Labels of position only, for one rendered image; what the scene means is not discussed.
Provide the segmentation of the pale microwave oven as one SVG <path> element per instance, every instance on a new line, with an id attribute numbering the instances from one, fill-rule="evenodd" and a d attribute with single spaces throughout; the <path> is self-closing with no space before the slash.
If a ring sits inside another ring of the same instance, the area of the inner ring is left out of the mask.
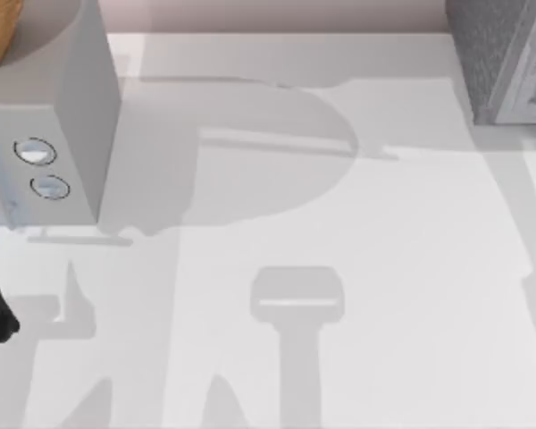
<path id="1" fill-rule="evenodd" d="M 0 226 L 90 225 L 102 203 L 121 109 L 119 81 L 98 0 L 24 0 L 0 64 Z M 39 138 L 57 152 L 26 164 L 13 142 Z M 62 200 L 30 188 L 53 174 L 71 187 Z"/>

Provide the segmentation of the grey cabinet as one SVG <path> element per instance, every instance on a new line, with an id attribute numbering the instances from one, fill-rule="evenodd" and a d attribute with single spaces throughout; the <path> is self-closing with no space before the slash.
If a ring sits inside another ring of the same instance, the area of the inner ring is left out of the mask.
<path id="1" fill-rule="evenodd" d="M 536 125 L 536 0 L 445 0 L 480 125 Z"/>

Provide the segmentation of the round microwave knob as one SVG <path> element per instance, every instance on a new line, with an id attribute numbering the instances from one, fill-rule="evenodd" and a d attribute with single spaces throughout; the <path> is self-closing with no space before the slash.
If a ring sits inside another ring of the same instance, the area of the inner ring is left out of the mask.
<path id="1" fill-rule="evenodd" d="M 57 158 L 57 152 L 49 142 L 34 137 L 14 141 L 13 151 L 23 162 L 35 166 L 49 165 Z"/>
<path id="2" fill-rule="evenodd" d="M 71 193 L 68 182 L 53 174 L 32 178 L 29 185 L 36 195 L 47 200 L 62 200 Z"/>

